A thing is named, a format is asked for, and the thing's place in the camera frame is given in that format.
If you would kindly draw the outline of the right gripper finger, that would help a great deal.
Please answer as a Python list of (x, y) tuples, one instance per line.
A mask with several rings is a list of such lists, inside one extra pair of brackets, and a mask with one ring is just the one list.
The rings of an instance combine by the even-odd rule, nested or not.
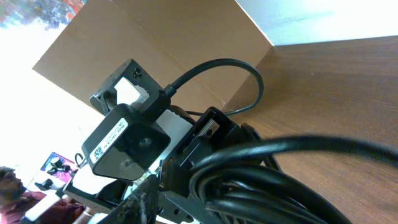
[(158, 204), (159, 179), (151, 174), (98, 224), (155, 224)]

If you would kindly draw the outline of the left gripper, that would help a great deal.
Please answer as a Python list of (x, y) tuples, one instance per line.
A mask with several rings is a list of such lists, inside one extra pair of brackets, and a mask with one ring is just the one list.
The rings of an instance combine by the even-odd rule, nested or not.
[(238, 125), (220, 110), (211, 107), (198, 121), (192, 120), (183, 109), (173, 106), (176, 114), (192, 124), (191, 128), (177, 131), (176, 143), (162, 159), (158, 216), (174, 223), (247, 223), (236, 213), (208, 211), (191, 195), (190, 169), (205, 157), (222, 147), (260, 141), (261, 137), (250, 125)]

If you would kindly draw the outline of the seated person red shirt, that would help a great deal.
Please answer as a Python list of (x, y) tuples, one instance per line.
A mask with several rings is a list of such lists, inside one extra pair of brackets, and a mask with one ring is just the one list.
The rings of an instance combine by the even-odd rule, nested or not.
[[(19, 224), (24, 214), (43, 200), (42, 192), (26, 191), (15, 170), (1, 167), (1, 223)], [(67, 197), (52, 205), (36, 221), (37, 223), (88, 223), (95, 213), (90, 207)]]

